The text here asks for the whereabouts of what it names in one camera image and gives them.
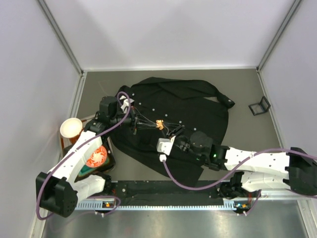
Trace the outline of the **orange maple leaf brooch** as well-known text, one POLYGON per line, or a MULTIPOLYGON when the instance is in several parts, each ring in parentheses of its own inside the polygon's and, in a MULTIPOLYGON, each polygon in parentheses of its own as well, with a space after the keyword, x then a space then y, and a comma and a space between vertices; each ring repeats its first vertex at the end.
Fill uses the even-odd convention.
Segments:
POLYGON ((158 128, 159 130, 164 129, 164 121, 162 119, 156 120, 156 128, 158 128))

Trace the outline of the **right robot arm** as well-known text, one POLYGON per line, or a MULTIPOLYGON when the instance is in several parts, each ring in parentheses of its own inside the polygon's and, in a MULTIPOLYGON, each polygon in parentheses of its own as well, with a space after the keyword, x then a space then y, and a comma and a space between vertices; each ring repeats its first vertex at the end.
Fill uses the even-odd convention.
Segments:
POLYGON ((159 159, 164 164, 174 147, 205 163, 212 170, 228 171, 231 179, 220 186, 224 197, 261 189, 289 189, 304 196, 317 194, 317 158, 297 147, 274 148, 261 152, 244 151, 216 145, 201 131, 190 137, 180 135, 177 127, 157 142, 159 159))

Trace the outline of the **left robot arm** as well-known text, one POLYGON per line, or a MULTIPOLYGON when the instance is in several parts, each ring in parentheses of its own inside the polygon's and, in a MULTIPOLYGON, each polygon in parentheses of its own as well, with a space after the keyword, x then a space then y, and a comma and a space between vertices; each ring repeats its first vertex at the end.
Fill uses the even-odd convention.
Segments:
POLYGON ((89 175, 82 180, 77 180, 77 177, 113 130, 125 126, 136 133, 140 128, 158 129, 160 125, 141 115, 133 106, 133 100, 124 92, 119 92, 116 97, 103 97, 95 117, 85 125, 66 156, 49 172, 41 172, 36 177, 38 219, 44 219, 40 215, 41 208, 66 218, 82 200, 104 190, 104 176, 89 175))

